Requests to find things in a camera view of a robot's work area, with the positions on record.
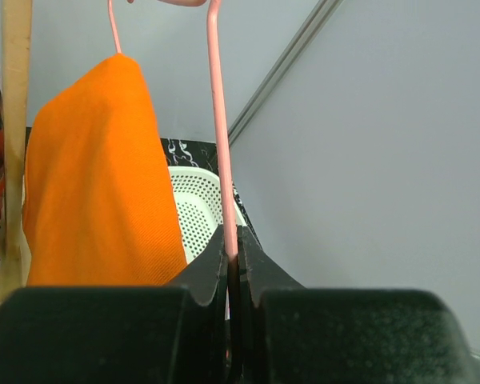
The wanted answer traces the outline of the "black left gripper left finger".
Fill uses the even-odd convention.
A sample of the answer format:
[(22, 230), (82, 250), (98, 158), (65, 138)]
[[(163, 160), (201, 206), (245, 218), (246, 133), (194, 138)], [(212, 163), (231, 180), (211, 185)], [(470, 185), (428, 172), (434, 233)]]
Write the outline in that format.
[(227, 258), (217, 229), (155, 287), (39, 287), (0, 305), (0, 383), (222, 383)]

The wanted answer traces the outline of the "wooden clothes rack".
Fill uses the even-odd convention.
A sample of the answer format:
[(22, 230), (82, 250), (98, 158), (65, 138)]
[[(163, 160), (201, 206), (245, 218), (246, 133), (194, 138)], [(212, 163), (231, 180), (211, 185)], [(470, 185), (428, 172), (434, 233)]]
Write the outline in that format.
[(5, 213), (0, 304), (24, 283), (22, 193), (25, 167), (32, 1), (2, 2), (2, 96), (5, 124)]

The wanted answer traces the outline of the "orange trousers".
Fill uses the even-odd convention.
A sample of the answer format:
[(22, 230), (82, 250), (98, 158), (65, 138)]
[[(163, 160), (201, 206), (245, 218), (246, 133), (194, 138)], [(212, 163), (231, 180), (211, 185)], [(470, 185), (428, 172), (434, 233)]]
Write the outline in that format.
[(159, 286), (186, 267), (150, 92), (132, 58), (104, 60), (40, 109), (25, 190), (31, 286)]

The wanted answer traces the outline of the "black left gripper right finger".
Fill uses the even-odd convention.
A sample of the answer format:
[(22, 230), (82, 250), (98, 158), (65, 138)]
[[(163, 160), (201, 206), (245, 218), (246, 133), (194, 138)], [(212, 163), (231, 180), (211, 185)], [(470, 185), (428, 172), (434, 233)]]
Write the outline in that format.
[(470, 383), (473, 359), (423, 290), (306, 288), (238, 231), (242, 346), (254, 383)]

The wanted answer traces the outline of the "pink wire hanger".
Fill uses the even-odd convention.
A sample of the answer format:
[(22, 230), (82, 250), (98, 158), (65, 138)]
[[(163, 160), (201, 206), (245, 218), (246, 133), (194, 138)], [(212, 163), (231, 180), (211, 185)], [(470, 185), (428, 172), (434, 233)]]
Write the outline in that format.
[(230, 164), (230, 148), (226, 120), (226, 105), (222, 84), (222, 68), (218, 44), (218, 13), (220, 1), (210, 1), (206, 16), (206, 36), (210, 69), (210, 85), (213, 101), (215, 141), (218, 156), (218, 174), (222, 200), (223, 224), (217, 229), (223, 230), (223, 244), (220, 254), (228, 257), (229, 262), (238, 256), (237, 224), (243, 219), (234, 200), (234, 186)]

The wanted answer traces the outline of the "white perforated plastic basket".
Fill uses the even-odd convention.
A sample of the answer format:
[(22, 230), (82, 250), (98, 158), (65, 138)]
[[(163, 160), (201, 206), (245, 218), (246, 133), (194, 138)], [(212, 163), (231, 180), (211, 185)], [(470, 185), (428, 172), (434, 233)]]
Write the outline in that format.
[(197, 167), (170, 166), (169, 172), (186, 261), (191, 263), (223, 224), (220, 181)]

